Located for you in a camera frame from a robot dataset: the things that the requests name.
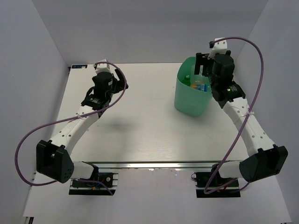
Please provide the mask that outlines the orange juice bottle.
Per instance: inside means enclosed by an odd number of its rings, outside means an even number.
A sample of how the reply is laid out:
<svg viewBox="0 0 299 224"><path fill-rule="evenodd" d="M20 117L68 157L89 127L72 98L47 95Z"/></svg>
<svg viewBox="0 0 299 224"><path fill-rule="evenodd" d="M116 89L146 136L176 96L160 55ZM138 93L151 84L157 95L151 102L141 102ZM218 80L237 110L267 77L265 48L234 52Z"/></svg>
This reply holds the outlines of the orange juice bottle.
<svg viewBox="0 0 299 224"><path fill-rule="evenodd" d="M192 88L192 89L195 89L195 90L196 90L196 89L198 88L198 85L197 85L197 84L191 84L191 85L190 85L190 88Z"/></svg>

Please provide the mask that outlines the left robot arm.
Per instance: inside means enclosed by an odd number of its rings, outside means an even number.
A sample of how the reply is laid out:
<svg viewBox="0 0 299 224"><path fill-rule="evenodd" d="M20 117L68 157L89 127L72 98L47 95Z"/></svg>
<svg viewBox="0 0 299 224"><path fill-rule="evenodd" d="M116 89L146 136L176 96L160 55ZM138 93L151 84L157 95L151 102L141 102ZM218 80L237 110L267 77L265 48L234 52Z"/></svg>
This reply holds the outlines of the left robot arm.
<svg viewBox="0 0 299 224"><path fill-rule="evenodd" d="M84 161L72 161L71 153L88 128L110 106L113 95L128 88L119 69L114 73L108 68L97 69L92 81L94 86L87 91L76 118L48 141L41 140L36 146L37 172L60 183L69 179L83 179L88 186L98 183L98 167Z"/></svg>

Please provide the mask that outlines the green plastic bottle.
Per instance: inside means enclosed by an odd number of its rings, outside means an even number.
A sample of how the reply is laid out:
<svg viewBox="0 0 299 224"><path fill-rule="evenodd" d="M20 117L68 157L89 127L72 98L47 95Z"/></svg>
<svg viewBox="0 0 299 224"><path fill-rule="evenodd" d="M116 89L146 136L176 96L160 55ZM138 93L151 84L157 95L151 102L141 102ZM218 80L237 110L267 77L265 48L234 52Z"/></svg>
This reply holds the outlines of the green plastic bottle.
<svg viewBox="0 0 299 224"><path fill-rule="evenodd" d="M191 76L190 75L185 75L182 83L185 84L186 86L190 86L191 85Z"/></svg>

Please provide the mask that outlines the clear bottle blue label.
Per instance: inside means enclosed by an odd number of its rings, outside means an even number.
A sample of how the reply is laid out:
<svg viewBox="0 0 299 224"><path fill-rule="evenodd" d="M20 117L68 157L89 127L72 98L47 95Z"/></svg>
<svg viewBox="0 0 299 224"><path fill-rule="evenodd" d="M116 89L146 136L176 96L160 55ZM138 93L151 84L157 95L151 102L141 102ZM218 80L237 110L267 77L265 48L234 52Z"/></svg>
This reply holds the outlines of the clear bottle blue label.
<svg viewBox="0 0 299 224"><path fill-rule="evenodd" d="M199 83L196 85L196 89L203 92L208 92L208 85Z"/></svg>

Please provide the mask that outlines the clear crushed plastic bottle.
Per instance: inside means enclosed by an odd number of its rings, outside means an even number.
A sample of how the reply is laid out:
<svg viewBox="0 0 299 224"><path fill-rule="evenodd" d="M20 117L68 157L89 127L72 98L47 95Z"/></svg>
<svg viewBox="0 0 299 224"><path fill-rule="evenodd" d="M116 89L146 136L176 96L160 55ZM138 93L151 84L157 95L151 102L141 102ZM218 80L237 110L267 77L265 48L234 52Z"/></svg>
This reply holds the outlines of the clear crushed plastic bottle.
<svg viewBox="0 0 299 224"><path fill-rule="evenodd" d="M204 82L204 76L203 76L203 69L204 66L200 65L197 69L193 69L191 81L196 83L203 83Z"/></svg>

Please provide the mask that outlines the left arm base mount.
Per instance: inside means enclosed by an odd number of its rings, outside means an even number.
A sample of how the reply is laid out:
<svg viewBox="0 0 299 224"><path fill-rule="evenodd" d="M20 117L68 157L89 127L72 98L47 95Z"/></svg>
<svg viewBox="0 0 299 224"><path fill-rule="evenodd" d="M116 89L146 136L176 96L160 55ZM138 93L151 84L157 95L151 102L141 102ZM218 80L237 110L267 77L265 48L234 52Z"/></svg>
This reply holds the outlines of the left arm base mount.
<svg viewBox="0 0 299 224"><path fill-rule="evenodd" d="M115 170L101 169L88 162L75 162L71 176L69 195L113 196L119 174Z"/></svg>

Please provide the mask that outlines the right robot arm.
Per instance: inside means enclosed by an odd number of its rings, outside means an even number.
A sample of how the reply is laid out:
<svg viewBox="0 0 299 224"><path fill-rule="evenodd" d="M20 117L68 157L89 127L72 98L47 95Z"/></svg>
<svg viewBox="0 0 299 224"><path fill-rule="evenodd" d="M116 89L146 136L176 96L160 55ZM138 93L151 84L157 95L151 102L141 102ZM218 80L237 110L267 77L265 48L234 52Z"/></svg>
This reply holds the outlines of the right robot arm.
<svg viewBox="0 0 299 224"><path fill-rule="evenodd" d="M223 54L217 53L214 57L196 54L194 73L208 78L213 98L232 120L248 154L243 161L226 161L214 165L211 181L216 186L222 186L228 178L243 178L247 182L255 182L277 175L288 156L287 149L277 146L269 138L249 110L244 91L234 81L234 69L234 60L229 50Z"/></svg>

